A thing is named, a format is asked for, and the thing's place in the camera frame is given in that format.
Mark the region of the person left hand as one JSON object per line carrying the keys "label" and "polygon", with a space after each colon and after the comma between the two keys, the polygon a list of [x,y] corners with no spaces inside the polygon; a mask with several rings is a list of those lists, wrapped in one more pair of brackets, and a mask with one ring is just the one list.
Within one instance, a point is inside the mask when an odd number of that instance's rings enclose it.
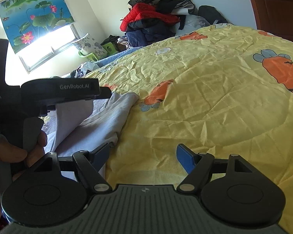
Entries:
{"label": "person left hand", "polygon": [[30,167],[45,154],[44,147],[46,144],[47,136],[43,131],[40,132],[37,139],[37,144],[29,154],[26,152],[26,150],[13,146],[3,138],[0,138],[0,161],[7,163],[18,163],[25,160],[26,164]]}

